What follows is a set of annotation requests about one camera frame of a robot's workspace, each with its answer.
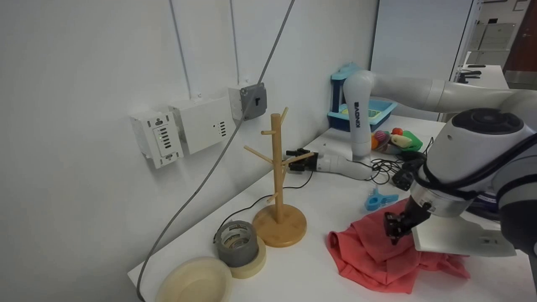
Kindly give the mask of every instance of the electrical box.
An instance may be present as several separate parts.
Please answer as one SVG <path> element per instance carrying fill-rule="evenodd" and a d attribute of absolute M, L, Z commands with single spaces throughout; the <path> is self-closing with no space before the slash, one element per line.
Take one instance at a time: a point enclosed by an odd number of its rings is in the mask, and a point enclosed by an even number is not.
<path fill-rule="evenodd" d="M 171 109 L 156 109 L 136 114 L 134 132 L 141 152 L 156 169 L 183 156 L 178 127 Z"/>
<path fill-rule="evenodd" d="M 265 84 L 255 84 L 247 87 L 232 87 L 232 114 L 233 119 L 255 119 L 267 110 L 267 89 Z"/>
<path fill-rule="evenodd" d="M 180 109 L 181 141 L 190 154 L 225 141 L 235 130 L 230 102 L 213 100 Z"/>

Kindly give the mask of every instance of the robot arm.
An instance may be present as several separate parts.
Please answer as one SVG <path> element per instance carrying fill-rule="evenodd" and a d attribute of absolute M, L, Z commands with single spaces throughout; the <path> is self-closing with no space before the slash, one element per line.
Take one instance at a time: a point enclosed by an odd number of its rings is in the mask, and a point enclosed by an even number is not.
<path fill-rule="evenodd" d="M 460 112 L 441 129 L 415 174 L 411 199 L 386 214 L 396 241 L 430 214 L 458 216 L 480 194 L 498 199 L 504 236 L 529 253 L 537 280 L 537 92 L 480 89 L 431 78 L 398 78 L 358 72 L 346 82 L 352 157 L 369 152 L 363 112 L 371 95 L 433 112 Z"/>

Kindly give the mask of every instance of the white table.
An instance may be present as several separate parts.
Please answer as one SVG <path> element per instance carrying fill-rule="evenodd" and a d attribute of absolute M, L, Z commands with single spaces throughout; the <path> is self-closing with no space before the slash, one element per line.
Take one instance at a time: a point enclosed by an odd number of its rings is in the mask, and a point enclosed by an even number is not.
<path fill-rule="evenodd" d="M 436 136 L 443 124 L 433 120 L 410 119 L 393 115 L 383 127 L 394 125 L 411 129 L 423 141 Z M 309 147 L 351 157 L 347 144 L 349 134 L 329 129 Z M 285 184 L 300 184 L 307 179 L 304 174 L 289 174 Z M 504 302 L 535 300 L 532 276 L 524 255 L 510 258 L 478 258 L 467 261 L 470 280 L 460 280 L 445 273 L 420 271 L 411 295 L 371 292 L 337 273 L 336 263 L 324 246 L 324 238 L 332 229 L 346 229 L 349 223 L 364 214 L 364 199 L 374 188 L 373 182 L 354 181 L 336 174 L 314 174 L 312 181 L 300 191 L 285 191 L 285 203 L 300 208 L 307 218 L 306 238 L 289 248 L 269 248 L 265 268 L 247 280 L 233 280 L 230 285 L 230 302 L 354 302 L 354 300 L 462 300 L 462 302 Z M 272 172 L 237 194 L 210 216 L 196 223 L 186 233 L 161 248 L 149 261 L 143 293 L 153 302 L 161 281 L 181 263 L 213 256 L 212 236 L 222 219 L 259 196 L 272 191 Z M 389 184 L 381 186 L 381 193 L 408 193 Z M 252 221 L 262 208 L 237 214 L 237 219 Z M 139 266 L 129 271 L 136 283 Z"/>

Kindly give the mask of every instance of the red cloth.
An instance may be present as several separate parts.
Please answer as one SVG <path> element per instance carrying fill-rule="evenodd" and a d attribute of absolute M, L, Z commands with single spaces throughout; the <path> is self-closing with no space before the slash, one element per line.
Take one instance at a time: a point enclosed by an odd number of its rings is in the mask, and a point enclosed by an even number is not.
<path fill-rule="evenodd" d="M 342 276 L 378 292 L 413 292 L 420 270 L 440 270 L 468 278 L 463 256 L 416 251 L 411 235 L 398 245 L 384 235 L 384 213 L 401 213 L 406 201 L 394 203 L 354 221 L 346 231 L 329 233 L 326 246 Z"/>

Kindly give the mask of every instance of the cable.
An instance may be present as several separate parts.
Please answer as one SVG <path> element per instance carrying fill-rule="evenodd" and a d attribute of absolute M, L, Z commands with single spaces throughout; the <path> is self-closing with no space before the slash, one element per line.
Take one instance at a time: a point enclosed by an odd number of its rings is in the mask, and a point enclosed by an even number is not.
<path fill-rule="evenodd" d="M 265 72 L 267 72 L 269 63 L 270 63 L 270 60 L 272 60 L 274 50 L 275 50 L 275 47 L 277 47 L 279 42 L 280 42 L 282 31 L 284 31 L 284 28 L 285 28 L 287 18 L 289 18 L 290 10 L 292 10 L 294 5 L 295 5 L 295 0 L 290 0 L 289 8 L 287 8 L 287 13 L 285 13 L 284 21 L 282 21 L 280 30 L 279 30 L 279 35 L 277 35 L 275 40 L 274 40 L 274 45 L 272 45 L 272 48 L 270 48 L 270 52 L 269 52 L 269 58 L 267 58 L 267 62 L 265 62 L 265 65 L 264 65 L 262 73 L 259 75 L 257 84 L 260 84 L 260 82 L 264 80 L 264 77 L 265 77 Z"/>
<path fill-rule="evenodd" d="M 180 57 L 181 57 L 185 82 L 186 82 L 186 89 L 188 89 L 188 97 L 191 99 L 190 75 L 188 75 L 188 68 L 186 68 L 186 58 L 185 58 L 183 43 L 181 43 L 181 33 L 180 33 L 178 16 L 175 15 L 175 3 L 173 3 L 173 0 L 170 0 L 170 10 L 171 10 L 171 20 L 173 20 L 173 28 L 175 28 L 175 37 L 176 37 L 178 47 L 180 47 Z"/>
<path fill-rule="evenodd" d="M 426 147 L 423 149 L 423 154 L 428 154 L 430 152 L 430 147 L 433 144 L 435 137 L 430 137 L 430 142 L 426 144 Z"/>
<path fill-rule="evenodd" d="M 233 5 L 233 0 L 230 0 L 230 15 L 232 15 L 233 53 L 235 53 L 235 84 L 240 85 L 238 42 L 237 42 L 237 23 L 235 23 L 235 5 Z"/>
<path fill-rule="evenodd" d="M 490 179 L 490 188 L 497 188 L 497 177 L 498 177 L 498 174 L 502 174 L 509 166 L 512 166 L 512 164 L 515 164 L 515 162 L 519 162 L 519 161 L 535 159 L 535 157 L 537 157 L 537 154 L 529 154 L 529 156 L 522 156 L 522 157 L 517 157 L 517 159 L 507 162 L 507 164 L 502 166 L 502 167 L 498 169 L 498 172 Z"/>
<path fill-rule="evenodd" d="M 309 181 L 311 181 L 312 177 L 314 177 L 314 171 L 309 174 L 309 177 L 307 177 L 300 186 L 284 186 L 284 189 L 302 189 L 304 186 L 309 184 Z M 257 203 L 260 203 L 260 201 L 264 201 L 264 199 L 267 199 L 267 198 L 272 198 L 272 194 L 264 194 L 264 196 L 257 198 L 252 204 L 248 204 L 248 206 L 245 206 L 245 208 L 240 208 L 240 209 L 230 213 L 230 214 L 220 223 L 220 228 L 222 228 L 232 216 L 252 209 L 253 206 L 257 206 Z"/>
<path fill-rule="evenodd" d="M 277 35 L 275 42 L 272 43 L 270 53 L 269 53 L 269 57 L 267 57 L 267 62 L 265 62 L 265 65 L 264 65 L 264 70 L 262 70 L 262 75 L 260 75 L 259 82 L 264 78 L 264 75 L 265 75 L 265 72 L 267 72 L 267 68 L 269 68 L 269 63 L 270 63 L 272 55 L 274 55 L 274 52 L 275 52 L 275 48 L 277 48 L 277 45 L 279 45 L 280 35 L 282 35 L 282 31 L 284 31 L 284 26 L 285 26 L 285 23 L 287 23 L 287 18 L 289 18 L 289 15 L 290 15 L 290 10 L 292 10 L 294 3 L 295 3 L 295 0 L 292 0 L 292 1 L 289 3 L 285 18 L 284 18 L 284 21 L 282 21 L 282 25 L 280 25 L 280 30 L 279 30 L 279 35 Z M 173 3 L 171 3 L 171 13 L 173 13 L 173 20 L 175 20 L 175 25 L 176 25 L 176 15 L 175 15 Z M 146 266 L 148 266 L 149 258 L 151 258 L 153 253 L 156 251 L 158 245 L 161 243 L 163 236 L 166 235 L 166 231 L 170 229 L 170 226 L 173 224 L 173 221 L 175 221 L 175 219 L 185 211 L 185 208 L 198 196 L 198 193 L 203 189 L 205 182 L 206 182 L 206 181 L 210 179 L 210 176 L 215 172 L 215 169 L 218 167 L 222 157 L 223 157 L 225 152 L 230 149 L 230 146 L 232 146 L 232 142 L 233 142 L 238 129 L 242 127 L 243 120 L 245 120 L 245 119 L 240 119 L 240 120 L 237 122 L 235 130 L 232 132 L 230 139 L 227 141 L 225 147 L 222 149 L 220 156 L 217 157 L 215 164 L 210 167 L 210 171 L 206 172 L 206 176 L 203 177 L 203 181 L 200 182 L 200 186 L 190 194 L 190 198 L 181 204 L 181 208 L 171 216 L 171 219 L 166 223 L 166 226 L 161 229 L 161 233 L 160 233 L 158 238 L 154 240 L 151 250 L 148 251 L 148 255 L 146 255 L 146 258 L 144 258 L 144 263 L 143 263 L 143 266 L 141 266 L 141 270 L 139 270 L 139 275 L 138 275 L 136 295 L 138 295 L 139 300 L 143 300 L 143 302 L 146 300 L 146 298 L 143 297 L 143 293 L 141 293 L 141 280 L 143 280 L 143 275 L 144 275 L 144 271 L 146 271 Z"/>
<path fill-rule="evenodd" d="M 394 159 L 373 159 L 371 164 L 364 164 L 359 162 L 363 166 L 368 166 L 371 171 L 374 171 L 376 174 L 371 176 L 369 181 L 373 181 L 374 184 L 386 184 L 391 181 L 393 174 L 398 172 L 401 169 L 401 162 L 394 161 Z"/>
<path fill-rule="evenodd" d="M 302 182 L 300 186 L 284 186 L 284 189 L 300 189 L 300 188 L 307 186 L 312 177 L 314 177 L 314 171 L 309 174 L 306 182 Z"/>

